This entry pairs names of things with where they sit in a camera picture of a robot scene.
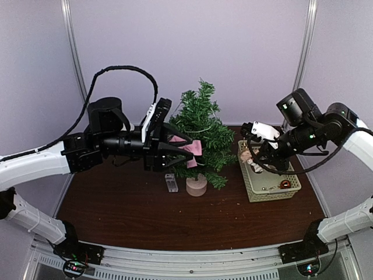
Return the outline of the white round ornament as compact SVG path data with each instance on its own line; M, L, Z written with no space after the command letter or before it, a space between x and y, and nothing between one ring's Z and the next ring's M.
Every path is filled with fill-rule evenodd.
M261 168L260 165L258 165L257 163L254 162L254 158L252 156L252 153L249 151L248 148L245 148L241 151L240 160L243 163L248 164L251 167L251 169L254 173L259 174L259 173L263 172L263 168Z

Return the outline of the pink felt bow ornament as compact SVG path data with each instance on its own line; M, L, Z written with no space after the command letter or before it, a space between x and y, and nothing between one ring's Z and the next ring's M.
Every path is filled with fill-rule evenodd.
M180 144L183 142L184 139L180 138L176 135L172 136L170 139L170 142L174 144ZM191 152L193 154L193 158L186 163L186 167L188 169L196 167L198 164L196 162L195 156L202 156L202 143L200 140L193 140L191 144L188 145L181 145L180 149L183 149L185 151Z

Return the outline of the red bauble ornament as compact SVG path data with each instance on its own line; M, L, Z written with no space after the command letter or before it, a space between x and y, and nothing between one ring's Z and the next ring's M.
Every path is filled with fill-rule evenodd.
M279 188L280 189L289 189L289 188L291 188L291 182L289 180L283 180L283 181L281 181L281 183L279 185Z

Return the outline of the clear battery box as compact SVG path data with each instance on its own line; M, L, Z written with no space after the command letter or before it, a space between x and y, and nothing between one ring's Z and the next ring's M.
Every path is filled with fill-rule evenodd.
M173 173L165 174L165 181L167 185L168 192L170 193L177 193L178 192L178 185Z

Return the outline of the small green christmas tree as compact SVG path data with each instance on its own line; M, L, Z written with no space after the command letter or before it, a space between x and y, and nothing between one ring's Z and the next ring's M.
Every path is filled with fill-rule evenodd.
M197 166L187 168L185 163L171 168L179 178L197 179L198 175L206 178L215 189L221 190L228 179L219 175L221 170L237 161L231 147L235 132L224 125L217 113L220 111L213 84L200 80L198 90L188 90L181 94L176 111L168 121L181 133L202 143L202 156L195 156Z

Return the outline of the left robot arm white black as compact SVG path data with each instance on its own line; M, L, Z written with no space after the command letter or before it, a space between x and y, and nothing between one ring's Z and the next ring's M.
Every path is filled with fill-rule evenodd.
M145 170L163 170L192 160L183 146L193 140L164 122L171 100L161 98L148 109L145 121L135 128L122 112L122 101L105 97L88 106L89 125L81 133L68 134L49 148L37 148L1 158L1 219L14 220L78 259L84 247L75 228L28 204L15 186L43 177L75 174L92 169L109 156L143 159Z

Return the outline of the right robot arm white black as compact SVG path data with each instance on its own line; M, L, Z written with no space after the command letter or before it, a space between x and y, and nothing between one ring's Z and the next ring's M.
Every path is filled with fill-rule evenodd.
M326 147L333 142L337 148L321 154L326 158L307 169L315 170L331 160L339 150L345 149L372 168L372 131L343 103L331 104L322 113L302 88L295 90L276 104L292 130L281 133L277 129L254 122L251 132L264 142L256 155L255 163L267 169L275 167L275 173L286 174L288 159L305 150Z

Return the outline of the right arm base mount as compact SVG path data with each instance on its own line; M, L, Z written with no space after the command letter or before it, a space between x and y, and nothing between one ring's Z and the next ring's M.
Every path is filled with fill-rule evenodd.
M311 223L301 241L279 246L279 254L283 264L316 258L329 252L328 245L318 236L318 224Z

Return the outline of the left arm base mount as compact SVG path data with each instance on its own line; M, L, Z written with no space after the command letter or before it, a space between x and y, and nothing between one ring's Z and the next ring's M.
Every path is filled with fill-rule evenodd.
M73 224L62 221L65 227L65 239L54 245L54 253L63 258L74 259L88 264L100 265L104 255L104 247L82 243Z

